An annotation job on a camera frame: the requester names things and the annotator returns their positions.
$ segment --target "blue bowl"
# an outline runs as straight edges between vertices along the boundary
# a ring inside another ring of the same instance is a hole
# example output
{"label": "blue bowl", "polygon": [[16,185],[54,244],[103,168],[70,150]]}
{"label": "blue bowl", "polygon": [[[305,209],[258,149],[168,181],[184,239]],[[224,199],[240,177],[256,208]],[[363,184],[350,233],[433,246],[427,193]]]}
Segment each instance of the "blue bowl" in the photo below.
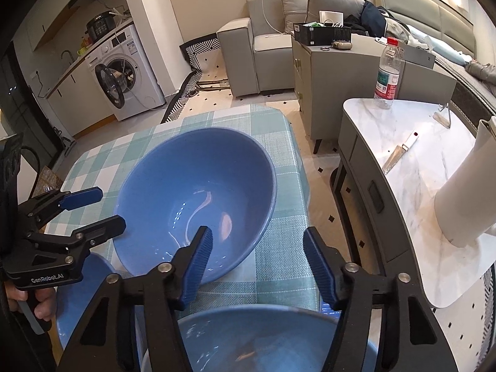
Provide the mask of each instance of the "blue bowl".
{"label": "blue bowl", "polygon": [[[321,372],[337,319],[300,308],[240,305],[179,321],[194,372]],[[375,368],[369,343],[362,372]],[[151,372],[145,353],[142,372]]]}
{"label": "blue bowl", "polygon": [[[69,342],[79,319],[91,302],[93,295],[100,288],[100,284],[105,280],[105,277],[115,272],[115,269],[103,257],[97,253],[90,253],[84,261],[83,280],[76,284],[62,285],[57,288],[56,323],[63,348]],[[140,326],[136,323],[136,344],[141,359],[144,347],[140,331]]]}
{"label": "blue bowl", "polygon": [[177,135],[145,155],[124,181],[113,240],[132,275],[148,273],[187,246],[202,225],[214,238],[202,284],[240,264],[267,229],[276,201],[274,165],[252,137],[208,127]]}

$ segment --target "red bottle cap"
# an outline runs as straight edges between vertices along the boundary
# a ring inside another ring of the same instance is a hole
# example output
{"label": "red bottle cap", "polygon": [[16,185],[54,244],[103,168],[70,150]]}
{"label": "red bottle cap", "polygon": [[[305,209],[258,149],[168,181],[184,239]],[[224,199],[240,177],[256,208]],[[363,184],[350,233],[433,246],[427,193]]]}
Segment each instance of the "red bottle cap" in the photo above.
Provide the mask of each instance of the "red bottle cap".
{"label": "red bottle cap", "polygon": [[388,38],[387,39],[387,44],[392,44],[393,46],[398,46],[398,39]]}

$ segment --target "bottle label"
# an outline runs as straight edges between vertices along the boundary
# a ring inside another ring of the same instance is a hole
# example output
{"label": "bottle label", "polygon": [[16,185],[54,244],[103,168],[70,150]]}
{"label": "bottle label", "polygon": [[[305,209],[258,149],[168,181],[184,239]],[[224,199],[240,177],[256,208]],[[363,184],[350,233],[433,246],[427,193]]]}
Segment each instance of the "bottle label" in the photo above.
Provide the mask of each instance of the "bottle label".
{"label": "bottle label", "polygon": [[392,74],[379,68],[375,94],[382,99],[393,100],[396,96],[396,86],[400,76]]}

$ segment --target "checkered tablecloth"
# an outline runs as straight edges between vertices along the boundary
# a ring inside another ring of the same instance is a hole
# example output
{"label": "checkered tablecloth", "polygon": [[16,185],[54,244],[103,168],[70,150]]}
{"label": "checkered tablecloth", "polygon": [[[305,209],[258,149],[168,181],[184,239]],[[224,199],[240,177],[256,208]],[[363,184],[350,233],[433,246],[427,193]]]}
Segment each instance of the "checkered tablecloth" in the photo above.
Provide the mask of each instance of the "checkered tablecloth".
{"label": "checkered tablecloth", "polygon": [[[319,310],[318,290],[302,244],[303,231],[308,226],[307,177],[288,120],[279,110],[266,106],[245,105],[186,117],[86,152],[74,164],[62,190],[98,186],[103,190],[103,199],[63,212],[48,224],[46,233],[70,235],[75,228],[112,216],[122,183],[140,158],[174,135],[213,126],[243,131],[265,147],[276,169],[277,200],[267,231],[255,250],[221,279],[202,285],[188,312],[247,303]],[[174,171],[164,169],[164,177]],[[124,271],[112,242],[94,251]]]}

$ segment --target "washing machine door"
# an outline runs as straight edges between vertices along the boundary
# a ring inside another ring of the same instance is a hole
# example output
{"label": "washing machine door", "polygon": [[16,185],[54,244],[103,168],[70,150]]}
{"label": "washing machine door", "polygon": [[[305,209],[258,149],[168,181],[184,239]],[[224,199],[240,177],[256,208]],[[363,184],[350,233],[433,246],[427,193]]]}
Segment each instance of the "washing machine door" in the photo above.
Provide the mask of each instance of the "washing machine door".
{"label": "washing machine door", "polygon": [[98,64],[95,67],[95,75],[108,100],[117,109],[122,109],[125,103],[124,92],[127,90],[124,74],[104,64]]}

